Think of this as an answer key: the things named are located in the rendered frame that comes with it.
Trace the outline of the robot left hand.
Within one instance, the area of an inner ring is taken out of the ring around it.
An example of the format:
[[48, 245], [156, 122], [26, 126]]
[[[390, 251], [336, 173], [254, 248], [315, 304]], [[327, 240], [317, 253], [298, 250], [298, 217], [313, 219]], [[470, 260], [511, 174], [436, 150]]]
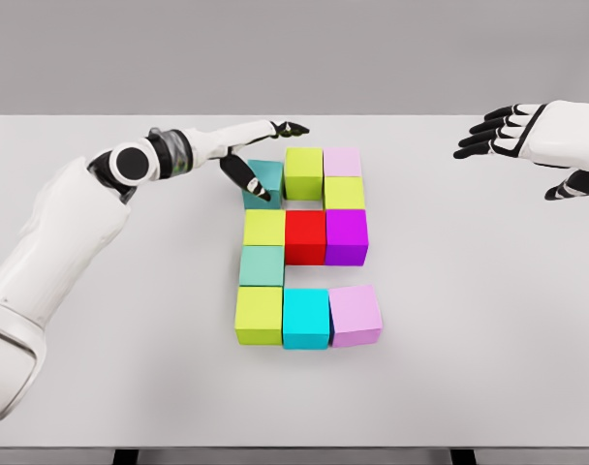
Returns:
[[262, 140], [286, 139], [309, 133], [307, 127], [291, 121], [265, 119], [242, 123], [209, 133], [201, 156], [205, 161], [218, 160], [222, 172], [242, 192], [269, 202], [270, 193], [238, 151]]

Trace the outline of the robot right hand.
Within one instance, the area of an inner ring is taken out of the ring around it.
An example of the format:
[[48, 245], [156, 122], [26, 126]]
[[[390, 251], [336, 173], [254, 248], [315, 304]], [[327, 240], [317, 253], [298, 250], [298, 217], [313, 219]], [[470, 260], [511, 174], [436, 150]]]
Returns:
[[537, 166], [572, 169], [549, 188], [549, 202], [589, 196], [589, 103], [556, 100], [497, 108], [469, 129], [453, 157], [499, 155]]

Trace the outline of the dark teal block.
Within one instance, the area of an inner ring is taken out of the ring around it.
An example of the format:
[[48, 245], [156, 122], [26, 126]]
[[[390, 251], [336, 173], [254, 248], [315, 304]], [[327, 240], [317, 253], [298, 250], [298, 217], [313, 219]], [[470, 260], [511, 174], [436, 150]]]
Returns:
[[248, 165], [270, 194], [264, 201], [247, 192], [242, 193], [245, 209], [281, 209], [283, 199], [283, 163], [276, 161], [249, 160]]

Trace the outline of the yellow-green block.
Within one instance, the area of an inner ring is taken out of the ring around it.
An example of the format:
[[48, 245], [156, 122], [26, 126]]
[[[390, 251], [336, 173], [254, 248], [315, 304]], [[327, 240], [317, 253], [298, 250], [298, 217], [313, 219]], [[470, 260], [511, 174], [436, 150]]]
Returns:
[[360, 176], [328, 176], [324, 185], [324, 208], [364, 209], [364, 189]]
[[283, 288], [239, 287], [234, 331], [240, 345], [282, 345]]
[[293, 201], [319, 201], [324, 178], [320, 147], [288, 147], [285, 159], [286, 197]]
[[247, 209], [243, 244], [246, 246], [284, 246], [286, 211], [282, 209]]

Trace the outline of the small light pink block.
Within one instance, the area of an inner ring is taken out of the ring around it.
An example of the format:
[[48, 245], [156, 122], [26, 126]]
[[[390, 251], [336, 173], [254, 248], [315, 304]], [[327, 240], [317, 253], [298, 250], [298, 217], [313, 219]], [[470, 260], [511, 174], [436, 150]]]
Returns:
[[361, 177], [360, 152], [355, 147], [325, 147], [324, 175], [328, 177]]

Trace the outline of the red block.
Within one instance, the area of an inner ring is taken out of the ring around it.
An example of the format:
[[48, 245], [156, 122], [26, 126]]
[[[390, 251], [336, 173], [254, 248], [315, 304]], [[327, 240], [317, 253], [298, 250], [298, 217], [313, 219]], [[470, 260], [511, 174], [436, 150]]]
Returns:
[[287, 210], [286, 265], [323, 265], [325, 258], [325, 212], [323, 210]]

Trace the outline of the mint green block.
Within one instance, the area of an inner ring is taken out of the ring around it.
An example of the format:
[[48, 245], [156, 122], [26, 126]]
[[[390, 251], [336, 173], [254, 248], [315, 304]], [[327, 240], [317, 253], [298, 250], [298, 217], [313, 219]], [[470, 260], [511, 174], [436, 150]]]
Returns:
[[283, 246], [244, 245], [242, 247], [239, 285], [247, 287], [282, 287], [284, 285], [285, 248]]

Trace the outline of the purple block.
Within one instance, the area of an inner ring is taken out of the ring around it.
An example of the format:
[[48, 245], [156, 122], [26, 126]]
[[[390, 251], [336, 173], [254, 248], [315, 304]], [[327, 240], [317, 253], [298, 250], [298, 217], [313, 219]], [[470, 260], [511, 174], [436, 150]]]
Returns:
[[328, 209], [325, 225], [325, 265], [363, 266], [369, 246], [366, 210]]

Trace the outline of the cyan block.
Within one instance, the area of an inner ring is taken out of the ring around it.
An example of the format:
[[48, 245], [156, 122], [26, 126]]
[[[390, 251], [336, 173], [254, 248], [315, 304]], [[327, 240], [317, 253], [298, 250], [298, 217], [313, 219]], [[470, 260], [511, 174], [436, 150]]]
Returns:
[[284, 290], [282, 339], [287, 350], [326, 350], [329, 298], [327, 289]]

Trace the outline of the large pink block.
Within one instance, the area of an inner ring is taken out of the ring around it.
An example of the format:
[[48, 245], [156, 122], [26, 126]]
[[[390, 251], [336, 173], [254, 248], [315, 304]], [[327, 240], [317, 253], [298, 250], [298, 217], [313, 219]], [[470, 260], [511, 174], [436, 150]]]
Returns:
[[384, 326], [372, 285], [332, 288], [328, 296], [334, 348], [375, 344], [379, 340]]

